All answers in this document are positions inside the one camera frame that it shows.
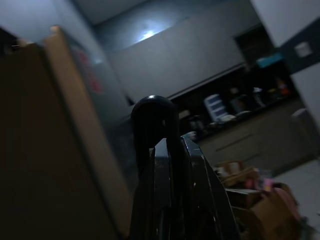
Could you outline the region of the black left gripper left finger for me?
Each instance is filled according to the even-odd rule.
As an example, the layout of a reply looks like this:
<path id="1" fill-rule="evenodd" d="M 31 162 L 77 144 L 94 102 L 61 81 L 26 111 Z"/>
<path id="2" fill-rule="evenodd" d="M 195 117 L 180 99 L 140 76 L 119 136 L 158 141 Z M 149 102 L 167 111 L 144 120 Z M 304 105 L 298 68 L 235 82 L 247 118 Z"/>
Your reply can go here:
<path id="1" fill-rule="evenodd" d="M 171 238 L 172 185 L 167 139 L 153 149 L 139 179 L 133 201 L 131 240 Z"/>

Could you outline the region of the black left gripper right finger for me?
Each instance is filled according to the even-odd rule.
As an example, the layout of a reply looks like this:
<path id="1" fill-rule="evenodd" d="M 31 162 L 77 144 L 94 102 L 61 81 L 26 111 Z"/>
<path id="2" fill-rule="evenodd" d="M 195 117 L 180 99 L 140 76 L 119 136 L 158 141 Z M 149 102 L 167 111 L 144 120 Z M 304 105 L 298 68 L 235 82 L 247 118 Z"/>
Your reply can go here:
<path id="1" fill-rule="evenodd" d="M 240 232 L 226 193 L 199 145 L 187 137 L 176 139 L 174 161 L 182 190 L 182 213 L 176 240 L 239 240 Z"/>

